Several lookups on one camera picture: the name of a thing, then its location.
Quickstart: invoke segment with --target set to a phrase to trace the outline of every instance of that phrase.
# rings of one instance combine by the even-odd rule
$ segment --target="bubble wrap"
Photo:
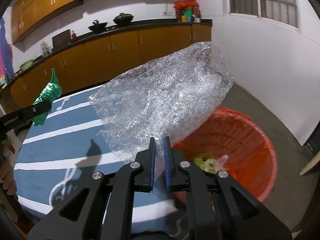
[[[117,76],[89,99],[110,150],[126,163],[156,140],[155,178],[164,169],[163,138],[172,145],[203,124],[233,85],[233,77],[211,42],[149,61]]]

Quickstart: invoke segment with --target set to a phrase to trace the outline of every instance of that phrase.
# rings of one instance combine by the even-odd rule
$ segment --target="silver bolt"
[[[140,167],[140,163],[138,163],[138,162],[130,163],[130,167],[133,169],[136,169],[136,168]]]
[[[226,178],[226,177],[229,176],[229,174],[228,174],[226,171],[219,171],[219,172],[218,172],[218,176],[219,176],[220,178]]]
[[[99,171],[96,171],[96,172],[92,173],[92,178],[93,179],[101,179],[101,177],[102,177],[102,173],[99,172]]]
[[[187,161],[180,162],[180,166],[182,168],[187,168],[190,166],[190,162],[187,162]]]

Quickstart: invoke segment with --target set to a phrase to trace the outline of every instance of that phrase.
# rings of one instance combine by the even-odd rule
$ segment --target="countertop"
[[[169,26],[169,25],[192,25],[192,24],[199,24],[199,25],[208,25],[208,26],[212,26],[212,20],[211,19],[201,19],[200,23],[183,23],[183,22],[177,22],[176,19],[152,19],[152,20],[143,20],[143,21],[135,21],[135,22],[131,22],[130,24],[127,25],[112,25],[109,27],[106,27],[106,31],[101,32],[101,33],[95,33],[95,32],[88,32],[85,33],[83,35],[80,35],[77,37],[77,41],[67,45],[66,47],[62,48],[62,49],[58,49],[53,51],[52,53],[50,53],[50,55],[46,56],[46,57],[38,57],[31,67],[29,67],[26,71],[22,72],[21,74],[19,74],[17,77],[15,77],[14,79],[12,79],[7,86],[3,89],[3,90],[7,90],[9,87],[12,86],[12,84],[20,77],[22,77],[23,75],[25,75],[26,73],[28,73],[29,71],[31,71],[33,68],[37,67],[38,65],[40,65],[41,63],[45,62],[47,59],[49,59],[50,57],[66,50],[66,49],[70,49],[72,47],[75,47],[77,45],[81,45],[83,43],[86,43],[90,40],[96,39],[96,38],[100,38],[106,35],[111,35],[111,34],[115,34],[115,33],[120,33],[120,32],[124,32],[124,31],[129,31],[129,30],[136,30],[136,29],[141,29],[141,28],[145,28],[145,27],[155,27],[155,26]]]

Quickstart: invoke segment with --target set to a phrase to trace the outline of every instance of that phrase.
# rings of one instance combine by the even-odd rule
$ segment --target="blue tablecloth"
[[[19,202],[33,215],[44,217],[94,171],[108,174],[124,165],[99,134],[103,126],[88,100],[97,89],[54,101],[44,126],[30,128],[14,178]],[[180,239],[187,237],[186,209],[176,207],[166,190],[164,174],[155,181],[151,193],[135,193],[133,206],[132,233],[164,231]]]

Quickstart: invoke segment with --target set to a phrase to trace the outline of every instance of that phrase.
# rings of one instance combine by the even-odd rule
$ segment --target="gray floor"
[[[319,178],[319,172],[299,175],[312,159],[311,152],[307,147],[301,147],[275,115],[238,85],[234,84],[221,105],[249,115],[272,141],[277,154],[278,175],[264,205],[293,230],[301,221]]]

